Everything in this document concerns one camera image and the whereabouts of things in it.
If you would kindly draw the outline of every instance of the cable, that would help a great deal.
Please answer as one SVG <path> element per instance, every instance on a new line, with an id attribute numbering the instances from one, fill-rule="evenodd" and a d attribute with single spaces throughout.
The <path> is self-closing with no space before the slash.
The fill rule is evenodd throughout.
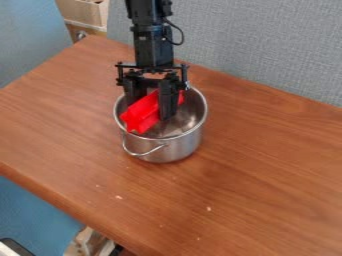
<path id="1" fill-rule="evenodd" d="M 181 29 L 181 27 L 178 27 L 166 17 L 163 18 L 163 21 L 165 23 L 167 23 L 171 27 L 174 27 L 179 32 L 181 32 L 181 35 L 182 35 L 182 40 L 179 43 L 175 43 L 166 35 L 165 38 L 166 40 L 173 44 L 173 45 L 182 45 L 186 41 L 186 37 L 185 37 L 185 32 L 183 30 Z"/>

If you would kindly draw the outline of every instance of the metal pot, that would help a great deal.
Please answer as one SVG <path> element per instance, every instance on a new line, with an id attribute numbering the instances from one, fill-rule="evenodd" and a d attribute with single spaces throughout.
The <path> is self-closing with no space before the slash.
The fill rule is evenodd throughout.
<path id="1" fill-rule="evenodd" d="M 201 144 L 209 112 L 205 96 L 194 87 L 185 93 L 185 103 L 177 115 L 142 135 L 126 131 L 119 118 L 126 109 L 126 99 L 121 96 L 114 107 L 114 118 L 121 127 L 123 149 L 131 156 L 149 162 L 167 163 L 193 154 Z"/>

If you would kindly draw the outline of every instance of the gray wall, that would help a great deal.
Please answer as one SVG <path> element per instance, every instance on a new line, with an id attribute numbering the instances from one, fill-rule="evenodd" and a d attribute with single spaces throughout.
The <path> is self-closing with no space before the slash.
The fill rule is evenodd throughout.
<path id="1" fill-rule="evenodd" d="M 109 37 L 131 43 L 125 1 L 111 1 Z M 341 0 L 174 0 L 174 12 L 177 57 L 342 106 Z"/>
<path id="2" fill-rule="evenodd" d="M 0 88 L 70 45 L 55 0 L 0 0 Z"/>

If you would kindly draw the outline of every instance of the red object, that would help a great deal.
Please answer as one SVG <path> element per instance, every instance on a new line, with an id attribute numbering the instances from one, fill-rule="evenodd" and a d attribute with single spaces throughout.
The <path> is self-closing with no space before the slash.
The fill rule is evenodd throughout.
<path id="1" fill-rule="evenodd" d="M 185 102 L 183 91 L 179 93 L 178 105 Z M 138 100 L 121 115 L 127 124 L 127 132 L 145 133 L 159 121 L 158 90 Z"/>

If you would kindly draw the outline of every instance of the pot handle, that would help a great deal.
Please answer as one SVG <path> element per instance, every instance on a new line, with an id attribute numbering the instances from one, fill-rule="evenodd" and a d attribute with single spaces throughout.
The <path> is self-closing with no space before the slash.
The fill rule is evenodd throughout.
<path id="1" fill-rule="evenodd" d="M 147 156 L 150 154 L 153 154 L 155 151 L 158 151 L 159 149 L 162 149 L 163 147 L 166 147 L 167 144 L 162 144 L 159 146 L 157 146 L 154 149 L 151 149 L 150 151 L 147 151 L 146 153 L 135 153 L 133 152 L 127 146 L 126 146 L 126 136 L 123 135 L 123 149 L 125 151 L 131 155 L 131 156 L 137 156 L 137 157 L 142 157 L 142 156 Z"/>

